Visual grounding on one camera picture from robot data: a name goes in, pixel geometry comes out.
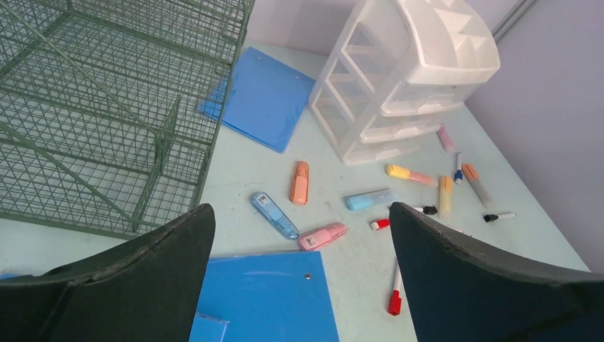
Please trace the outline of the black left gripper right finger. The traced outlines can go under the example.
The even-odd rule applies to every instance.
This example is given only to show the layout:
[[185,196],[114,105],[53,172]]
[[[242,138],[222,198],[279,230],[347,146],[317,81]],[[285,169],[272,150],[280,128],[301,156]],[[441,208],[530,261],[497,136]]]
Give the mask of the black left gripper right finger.
[[390,231],[418,341],[601,341],[603,276],[507,252],[401,202]]

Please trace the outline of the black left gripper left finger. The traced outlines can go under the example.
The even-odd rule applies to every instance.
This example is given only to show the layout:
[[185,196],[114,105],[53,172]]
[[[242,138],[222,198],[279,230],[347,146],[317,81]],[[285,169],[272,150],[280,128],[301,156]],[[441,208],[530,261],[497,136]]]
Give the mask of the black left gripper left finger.
[[216,221],[201,204],[116,247],[1,281],[3,341],[187,341]]

